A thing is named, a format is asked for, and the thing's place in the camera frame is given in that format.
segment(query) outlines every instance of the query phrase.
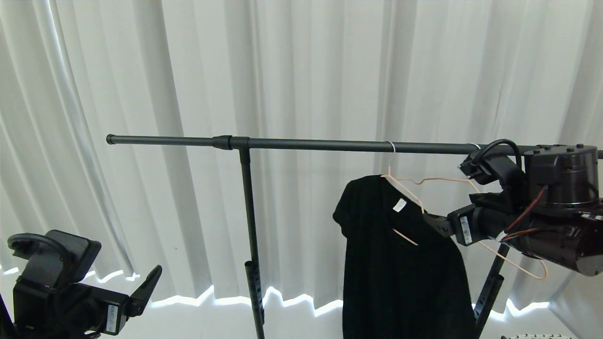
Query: light under curtain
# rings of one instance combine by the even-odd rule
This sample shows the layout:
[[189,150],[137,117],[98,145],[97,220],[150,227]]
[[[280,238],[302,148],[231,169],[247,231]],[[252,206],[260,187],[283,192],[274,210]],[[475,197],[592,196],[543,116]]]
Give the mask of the light under curtain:
[[[586,0],[2,1],[2,268],[24,263],[8,236],[61,229],[102,242],[99,277],[163,265],[154,300],[212,285],[246,296],[238,155],[109,146],[107,134],[603,147],[602,22],[603,2]],[[340,299],[345,239],[331,214],[349,180],[391,155],[251,156],[264,291],[316,308]],[[393,169],[460,178],[462,159],[397,154]],[[436,214],[471,192],[411,188]],[[493,255],[461,251],[475,301]],[[494,310],[549,301],[569,271],[548,265],[544,282],[505,265]]]

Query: shirt sleeve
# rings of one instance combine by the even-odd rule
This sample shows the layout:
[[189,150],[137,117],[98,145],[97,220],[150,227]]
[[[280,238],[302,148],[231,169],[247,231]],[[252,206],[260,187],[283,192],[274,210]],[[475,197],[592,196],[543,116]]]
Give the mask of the shirt sleeve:
[[350,235],[354,219],[352,213],[355,210],[353,206],[355,192],[352,183],[348,182],[346,185],[333,212],[333,220],[341,226],[341,234],[346,238]]

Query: horizontal bar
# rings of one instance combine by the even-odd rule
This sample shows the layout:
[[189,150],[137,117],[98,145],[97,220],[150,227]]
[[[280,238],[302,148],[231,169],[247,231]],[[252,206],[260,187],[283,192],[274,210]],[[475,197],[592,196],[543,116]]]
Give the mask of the horizontal bar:
[[[317,151],[354,151],[354,152],[381,152],[393,151],[387,141],[345,141],[345,140],[309,140],[309,139],[264,139],[245,138],[237,136],[215,136],[213,138],[189,138],[174,136],[120,136],[108,135],[109,144],[142,144],[142,145],[181,145],[181,146],[212,146],[224,148],[263,148],[272,150],[317,150]],[[476,150],[473,144],[438,144],[430,142],[394,142],[396,153],[423,153],[423,154],[469,154]],[[536,146],[519,146],[524,153],[535,150]],[[495,148],[507,155],[513,155],[511,147],[500,145]],[[598,158],[603,159],[603,150],[598,151]]]

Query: curtain fold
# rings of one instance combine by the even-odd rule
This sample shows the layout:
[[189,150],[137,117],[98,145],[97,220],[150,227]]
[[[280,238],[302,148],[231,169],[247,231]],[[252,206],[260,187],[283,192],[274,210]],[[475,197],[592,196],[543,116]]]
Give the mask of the curtain fold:
[[[603,145],[602,20],[586,0],[2,2],[0,239],[99,240],[99,276],[162,264],[156,300],[211,285],[246,296],[238,155],[106,134]],[[340,299],[346,242],[331,213],[345,184],[388,163],[461,178],[462,159],[252,150],[264,290]],[[471,192],[411,188],[437,214]],[[461,251],[475,300],[494,257]],[[568,271],[548,265],[543,282],[505,265],[495,310],[550,300]]]

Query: white sticker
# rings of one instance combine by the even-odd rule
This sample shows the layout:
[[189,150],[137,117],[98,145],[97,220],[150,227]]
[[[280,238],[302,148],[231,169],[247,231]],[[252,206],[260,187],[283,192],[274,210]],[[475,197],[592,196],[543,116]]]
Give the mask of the white sticker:
[[117,331],[117,316],[119,308],[115,305],[109,305],[107,308],[107,332],[115,333]]
[[400,198],[400,200],[398,200],[398,203],[394,206],[394,211],[396,212],[400,212],[404,206],[406,206],[406,200]]
[[503,230],[498,236],[496,236],[496,241],[500,242],[502,238],[506,237],[507,233]]
[[461,217],[461,228],[463,229],[465,244],[471,244],[473,242],[473,238],[471,237],[471,230],[469,229],[469,220],[467,217]]

